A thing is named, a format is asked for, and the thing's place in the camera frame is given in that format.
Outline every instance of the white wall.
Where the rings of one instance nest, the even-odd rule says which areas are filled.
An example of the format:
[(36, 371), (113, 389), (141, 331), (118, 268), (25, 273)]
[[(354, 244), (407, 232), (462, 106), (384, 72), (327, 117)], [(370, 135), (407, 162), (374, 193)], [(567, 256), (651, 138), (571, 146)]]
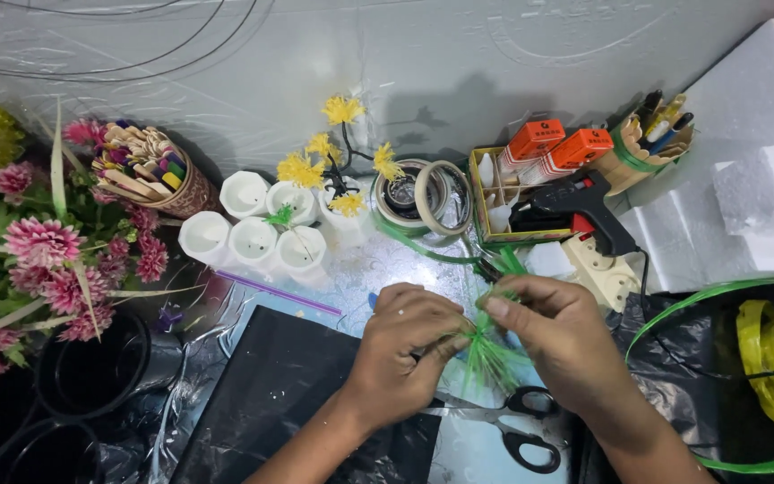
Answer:
[[(98, 13), (167, 0), (30, 1)], [(218, 5), (183, 0), (81, 17), (0, 4), (0, 69), (83, 72), (146, 61), (180, 44)], [(251, 6), (226, 0), (185, 48), (91, 79), (195, 59)], [(351, 92), (370, 108), (355, 130), (360, 142), (390, 140), (399, 154), (457, 160), (475, 145), (505, 142), (529, 116), (575, 126), (604, 120), (639, 91), (682, 89), (770, 17), (774, 0), (256, 0), (229, 44), (180, 71), (113, 83), (0, 76), (0, 97), (18, 95), (47, 118), (61, 95), (69, 119), (166, 126), (198, 144), (219, 167), (216, 178), (272, 168), (326, 128), (319, 109), (328, 96)]]

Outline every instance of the fingernail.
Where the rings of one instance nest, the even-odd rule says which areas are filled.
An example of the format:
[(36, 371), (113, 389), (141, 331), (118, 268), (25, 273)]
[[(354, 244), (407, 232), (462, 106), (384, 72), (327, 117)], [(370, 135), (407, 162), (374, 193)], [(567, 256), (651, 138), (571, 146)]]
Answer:
[(486, 302), (486, 312), (496, 318), (503, 318), (509, 313), (509, 305), (502, 299), (491, 297)]

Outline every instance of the bonsai tree craft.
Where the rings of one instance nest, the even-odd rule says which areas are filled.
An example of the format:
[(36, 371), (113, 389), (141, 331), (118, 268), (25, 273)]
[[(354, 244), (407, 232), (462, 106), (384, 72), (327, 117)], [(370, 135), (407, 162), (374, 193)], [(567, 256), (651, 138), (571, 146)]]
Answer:
[[(360, 189), (348, 186), (342, 176), (342, 171), (351, 166), (354, 155), (371, 161), (372, 168), (391, 182), (403, 177), (405, 173), (399, 164), (393, 161), (395, 154), (391, 149), (390, 142), (378, 147), (372, 156), (351, 148), (351, 141), (348, 139), (348, 125), (354, 124), (354, 118), (366, 112), (366, 108), (360, 105), (358, 99), (346, 99), (336, 95), (327, 100), (322, 112), (328, 116), (328, 125), (341, 126), (342, 140), (345, 143), (345, 158), (343, 159), (342, 150), (330, 140), (334, 133), (314, 134), (303, 152), (292, 151), (285, 157), (285, 160), (277, 164), (277, 178), (280, 181), (292, 182), (297, 187), (321, 190), (325, 186), (324, 178), (327, 177), (335, 190), (328, 208), (345, 217), (355, 217), (358, 215), (358, 210), (366, 209), (366, 203)], [(313, 153), (319, 157), (315, 164), (312, 164), (311, 159)]]

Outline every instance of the scissor handle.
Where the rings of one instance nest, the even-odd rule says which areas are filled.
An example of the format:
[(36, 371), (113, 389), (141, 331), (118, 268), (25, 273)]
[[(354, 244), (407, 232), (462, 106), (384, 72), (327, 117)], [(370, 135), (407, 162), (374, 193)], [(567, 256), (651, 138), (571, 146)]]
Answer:
[[(526, 461), (519, 452), (521, 446), (525, 444), (546, 449), (549, 452), (549, 462), (540, 466)], [(551, 474), (560, 467), (560, 450), (545, 442), (541, 436), (503, 432), (503, 445), (507, 447), (507, 452), (515, 459), (515, 462), (537, 474)]]
[[(523, 399), (525, 395), (529, 393), (539, 393), (543, 395), (549, 401), (548, 408), (545, 410), (537, 410), (536, 408), (530, 408), (525, 405)], [(513, 412), (530, 415), (537, 419), (544, 419), (545, 417), (556, 415), (560, 412), (560, 405), (554, 401), (554, 397), (552, 397), (548, 389), (544, 387), (519, 387), (515, 390), (515, 393), (507, 398), (506, 407)]]

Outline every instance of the scissors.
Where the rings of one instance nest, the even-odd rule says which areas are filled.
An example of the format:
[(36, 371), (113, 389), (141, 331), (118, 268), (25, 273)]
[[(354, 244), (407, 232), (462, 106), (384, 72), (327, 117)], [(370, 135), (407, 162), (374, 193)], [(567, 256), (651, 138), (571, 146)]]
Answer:
[[(548, 403), (545, 409), (540, 410), (525, 405), (523, 401), (524, 397), (533, 394), (543, 396)], [(491, 423), (500, 429), (500, 433), (503, 436), (503, 445), (507, 447), (507, 452), (509, 452), (509, 455), (515, 459), (515, 462), (518, 462), (522, 467), (537, 474), (551, 474), (560, 467), (560, 450), (557, 447), (545, 442), (541, 436), (516, 430), (500, 421), (500, 417), (505, 415), (529, 415), (535, 419), (543, 419), (559, 413), (560, 406), (557, 405), (557, 402), (554, 401), (551, 397), (551, 393), (549, 393), (547, 389), (544, 389), (543, 387), (521, 387), (516, 389), (515, 393), (509, 395), (507, 400), (503, 403), (503, 406), (500, 408), (484, 408), (440, 391), (435, 392), (435, 398), (454, 408), (424, 408), (420, 413), (436, 415), (438, 417), (454, 415), (466, 420)], [(525, 444), (547, 450), (549, 454), (548, 463), (536, 465), (525, 460), (519, 452), (519, 448)]]

